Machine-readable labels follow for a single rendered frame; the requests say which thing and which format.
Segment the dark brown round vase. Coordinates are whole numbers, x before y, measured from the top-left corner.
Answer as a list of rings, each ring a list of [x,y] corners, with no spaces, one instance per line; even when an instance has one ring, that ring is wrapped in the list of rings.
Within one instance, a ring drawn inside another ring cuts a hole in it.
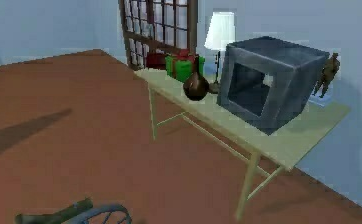
[[[196,56],[194,70],[191,76],[184,82],[183,90],[191,101],[200,101],[205,98],[209,90],[209,83],[200,73],[200,57]]]

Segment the green gift box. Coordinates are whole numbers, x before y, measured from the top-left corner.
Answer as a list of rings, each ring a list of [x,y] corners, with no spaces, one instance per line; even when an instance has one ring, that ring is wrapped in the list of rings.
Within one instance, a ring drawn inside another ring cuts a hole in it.
[[[165,57],[167,75],[185,82],[194,72],[195,61],[199,63],[199,72],[203,73],[205,58],[198,54],[193,55],[187,49],[181,49],[176,55]]]

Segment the dark red box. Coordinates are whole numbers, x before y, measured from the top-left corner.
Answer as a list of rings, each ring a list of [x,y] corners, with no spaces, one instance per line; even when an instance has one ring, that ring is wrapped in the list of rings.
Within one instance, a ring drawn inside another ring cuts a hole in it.
[[[148,68],[165,70],[166,69],[166,55],[163,53],[149,52],[146,57],[146,66]]]

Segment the brown framed window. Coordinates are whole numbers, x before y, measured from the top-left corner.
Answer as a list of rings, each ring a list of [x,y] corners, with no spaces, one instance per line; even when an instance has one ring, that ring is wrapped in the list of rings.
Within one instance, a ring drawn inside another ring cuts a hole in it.
[[[118,0],[127,64],[146,66],[148,53],[196,53],[198,0]]]

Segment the white shade table lamp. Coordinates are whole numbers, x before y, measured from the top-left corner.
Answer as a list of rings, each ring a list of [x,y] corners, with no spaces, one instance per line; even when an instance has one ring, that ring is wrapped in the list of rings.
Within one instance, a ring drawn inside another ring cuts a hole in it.
[[[217,94],[220,89],[218,81],[221,53],[226,50],[229,43],[235,41],[235,14],[233,12],[214,12],[212,14],[204,47],[216,51],[215,80],[209,84],[209,92]]]

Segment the grey box television set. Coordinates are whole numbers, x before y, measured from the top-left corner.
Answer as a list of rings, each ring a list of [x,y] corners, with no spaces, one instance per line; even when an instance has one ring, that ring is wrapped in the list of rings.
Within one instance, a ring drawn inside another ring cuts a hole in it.
[[[303,111],[328,58],[269,36],[230,43],[217,104],[270,135]]]

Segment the pale wooden table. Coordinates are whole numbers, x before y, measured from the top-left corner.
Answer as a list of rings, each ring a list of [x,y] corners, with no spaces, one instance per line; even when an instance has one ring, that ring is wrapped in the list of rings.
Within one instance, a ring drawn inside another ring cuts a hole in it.
[[[214,140],[234,156],[248,164],[235,217],[241,220],[246,204],[282,171],[290,171],[316,146],[349,112],[350,108],[336,102],[326,107],[313,103],[271,135],[266,135],[226,109],[216,104],[216,97],[207,95],[193,102],[186,98],[182,83],[169,77],[164,70],[141,69],[135,74],[145,80],[148,92],[159,93],[183,109],[180,118],[212,137],[213,134],[192,119],[197,118],[207,126],[248,151],[243,156],[219,138]]]

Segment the brown human figurine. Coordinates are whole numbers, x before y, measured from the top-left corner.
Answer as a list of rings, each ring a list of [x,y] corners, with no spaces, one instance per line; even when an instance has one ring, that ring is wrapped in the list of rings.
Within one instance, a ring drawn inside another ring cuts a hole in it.
[[[320,98],[323,98],[327,93],[330,83],[333,81],[335,75],[339,71],[340,61],[338,60],[339,54],[334,52],[332,56],[326,61],[321,72],[321,77],[317,81],[313,94],[316,95],[321,91]]]

